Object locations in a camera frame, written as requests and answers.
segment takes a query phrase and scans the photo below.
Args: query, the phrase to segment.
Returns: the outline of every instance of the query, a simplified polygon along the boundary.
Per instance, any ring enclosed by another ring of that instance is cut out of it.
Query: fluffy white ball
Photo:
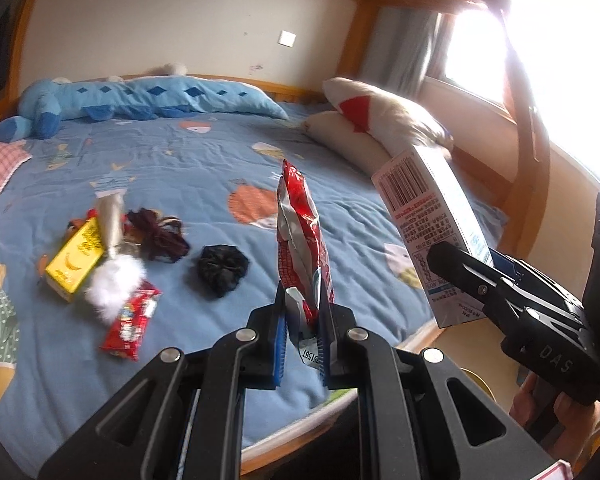
[[[187,75],[187,67],[182,63],[167,63],[164,66],[166,75]]]
[[[110,326],[145,277],[146,270],[139,258],[118,254],[93,271],[84,295],[102,322]]]

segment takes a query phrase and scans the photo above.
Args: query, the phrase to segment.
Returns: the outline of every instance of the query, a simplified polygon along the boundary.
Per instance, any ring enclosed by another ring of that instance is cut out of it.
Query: blue bedsheet
[[[53,139],[28,140],[33,158],[0,195],[2,288],[20,329],[13,380],[0,400],[0,440],[35,476],[59,445],[161,348],[208,348],[247,321],[276,290],[272,215],[286,156],[306,176],[331,258],[336,300],[360,325],[392,344],[432,317],[402,256],[400,238],[368,177],[301,133],[311,108],[286,106],[290,121],[198,114],[153,121],[65,121]],[[176,264],[149,262],[163,291],[135,363],[98,347],[107,328],[78,299],[66,304],[40,278],[40,258],[60,248],[67,222],[82,218],[96,194],[126,189],[127,208],[179,216],[192,245]],[[494,244],[504,222],[480,209]],[[212,244],[237,246],[250,260],[237,291],[213,299],[193,272]],[[318,372],[287,348],[275,392],[248,391],[243,445],[305,416],[326,399]]]

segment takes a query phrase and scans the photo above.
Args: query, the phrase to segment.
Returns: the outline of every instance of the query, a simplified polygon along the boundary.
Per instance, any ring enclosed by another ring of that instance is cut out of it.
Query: blue plush toy
[[[0,141],[48,139],[66,119],[106,121],[123,116],[144,121],[194,112],[241,112],[288,119],[262,90],[235,81],[185,75],[64,84],[42,79],[22,93],[19,115],[0,122]]]

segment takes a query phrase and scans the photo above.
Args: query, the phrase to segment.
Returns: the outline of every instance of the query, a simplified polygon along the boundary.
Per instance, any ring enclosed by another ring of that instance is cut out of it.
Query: wall
[[[418,101],[448,128],[456,146],[513,181],[517,132],[497,108],[455,86],[426,78]],[[593,250],[600,183],[552,144],[546,211],[528,262],[582,297]]]
[[[144,73],[167,62],[320,89],[355,8],[352,0],[36,0],[20,90],[44,77]],[[277,44],[281,30],[298,35],[292,48]]]

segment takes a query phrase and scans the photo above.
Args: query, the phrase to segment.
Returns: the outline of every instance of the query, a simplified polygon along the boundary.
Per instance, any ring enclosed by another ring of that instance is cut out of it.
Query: wall switch
[[[294,41],[296,40],[296,35],[292,32],[287,32],[283,30],[280,32],[280,38],[278,43],[284,46],[294,46]]]

